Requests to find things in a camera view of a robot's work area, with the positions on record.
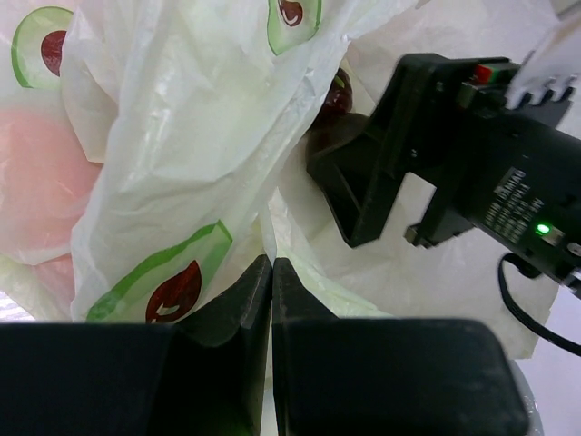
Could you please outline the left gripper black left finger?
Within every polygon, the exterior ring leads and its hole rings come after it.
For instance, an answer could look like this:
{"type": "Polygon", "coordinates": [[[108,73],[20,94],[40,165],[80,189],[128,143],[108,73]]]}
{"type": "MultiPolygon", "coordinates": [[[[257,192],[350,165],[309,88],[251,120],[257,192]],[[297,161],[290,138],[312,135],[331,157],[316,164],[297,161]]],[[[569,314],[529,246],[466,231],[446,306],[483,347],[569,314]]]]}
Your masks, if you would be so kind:
{"type": "Polygon", "coordinates": [[[1,326],[4,435],[257,435],[271,262],[175,324],[1,326]]]}

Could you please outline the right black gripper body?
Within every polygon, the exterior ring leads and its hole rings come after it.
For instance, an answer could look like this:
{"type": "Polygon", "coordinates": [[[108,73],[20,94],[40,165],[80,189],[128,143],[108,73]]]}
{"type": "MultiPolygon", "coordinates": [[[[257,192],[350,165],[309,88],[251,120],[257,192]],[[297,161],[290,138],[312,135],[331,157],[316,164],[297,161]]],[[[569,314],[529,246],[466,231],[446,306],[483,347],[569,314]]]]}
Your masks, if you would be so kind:
{"type": "Polygon", "coordinates": [[[479,229],[528,273],[580,289],[580,142],[558,130],[568,96],[505,91],[506,58],[402,56],[368,125],[380,167],[395,187],[415,174],[435,191],[408,242],[435,247],[479,229]]]}

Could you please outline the translucent plastic bag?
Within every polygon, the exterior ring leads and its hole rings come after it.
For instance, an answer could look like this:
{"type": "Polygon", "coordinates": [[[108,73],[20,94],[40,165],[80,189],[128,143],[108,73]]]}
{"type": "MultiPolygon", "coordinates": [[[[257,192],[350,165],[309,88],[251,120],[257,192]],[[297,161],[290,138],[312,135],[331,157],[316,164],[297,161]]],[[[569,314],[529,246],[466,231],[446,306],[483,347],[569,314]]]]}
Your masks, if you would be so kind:
{"type": "Polygon", "coordinates": [[[479,230],[350,249],[305,173],[338,68],[369,112],[398,58],[521,56],[547,1],[4,1],[1,289],[39,321],[177,322],[264,253],[338,316],[484,322],[512,359],[537,337],[501,302],[479,230]]]}

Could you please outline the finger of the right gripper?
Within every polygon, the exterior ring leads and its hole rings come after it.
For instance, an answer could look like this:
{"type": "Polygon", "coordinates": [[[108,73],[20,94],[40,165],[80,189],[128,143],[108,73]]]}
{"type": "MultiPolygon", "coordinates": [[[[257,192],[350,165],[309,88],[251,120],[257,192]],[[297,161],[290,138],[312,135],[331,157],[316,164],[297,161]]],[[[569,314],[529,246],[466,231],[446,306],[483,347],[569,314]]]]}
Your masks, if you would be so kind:
{"type": "Polygon", "coordinates": [[[351,142],[362,133],[368,117],[344,114],[317,121],[309,130],[306,171],[322,192],[343,241],[362,245],[355,235],[369,185],[370,158],[351,142]]]}

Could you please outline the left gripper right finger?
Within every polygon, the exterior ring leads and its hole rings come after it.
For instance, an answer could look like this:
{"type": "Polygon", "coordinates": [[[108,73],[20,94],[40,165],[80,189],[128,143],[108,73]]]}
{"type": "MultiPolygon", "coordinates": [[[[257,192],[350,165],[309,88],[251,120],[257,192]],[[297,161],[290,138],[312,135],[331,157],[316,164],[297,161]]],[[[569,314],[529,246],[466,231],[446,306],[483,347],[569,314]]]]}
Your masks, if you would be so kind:
{"type": "Polygon", "coordinates": [[[279,258],[273,394],[282,435],[524,435],[493,332],[466,319],[340,318],[279,258]]]}

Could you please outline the dark purple fake fruit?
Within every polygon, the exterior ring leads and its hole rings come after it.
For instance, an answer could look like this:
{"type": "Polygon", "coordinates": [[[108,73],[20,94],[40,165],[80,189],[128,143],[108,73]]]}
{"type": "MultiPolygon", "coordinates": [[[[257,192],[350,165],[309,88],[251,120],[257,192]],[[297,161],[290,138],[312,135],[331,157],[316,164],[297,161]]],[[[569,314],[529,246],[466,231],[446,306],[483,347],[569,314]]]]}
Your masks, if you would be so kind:
{"type": "Polygon", "coordinates": [[[347,72],[339,68],[311,129],[317,129],[348,114],[353,106],[352,87],[347,72]]]}

